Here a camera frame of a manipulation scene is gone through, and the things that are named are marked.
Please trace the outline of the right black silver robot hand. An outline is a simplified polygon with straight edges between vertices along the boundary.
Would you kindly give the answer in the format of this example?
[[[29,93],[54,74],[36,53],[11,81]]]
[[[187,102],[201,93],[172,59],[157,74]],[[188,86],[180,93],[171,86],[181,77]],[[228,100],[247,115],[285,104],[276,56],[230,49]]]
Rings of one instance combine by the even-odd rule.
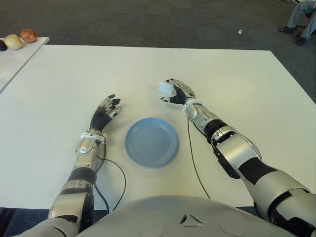
[[[178,79],[167,79],[165,81],[171,87],[171,94],[160,98],[165,103],[185,105],[189,99],[196,99],[193,90],[184,82]]]

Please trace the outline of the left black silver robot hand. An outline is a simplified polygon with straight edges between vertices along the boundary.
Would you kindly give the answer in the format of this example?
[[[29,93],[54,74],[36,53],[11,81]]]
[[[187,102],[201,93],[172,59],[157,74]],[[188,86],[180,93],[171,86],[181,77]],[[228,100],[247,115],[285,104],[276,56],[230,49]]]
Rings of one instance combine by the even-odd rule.
[[[89,129],[102,132],[114,117],[122,112],[119,103],[120,99],[116,98],[115,94],[103,99],[92,116]]]

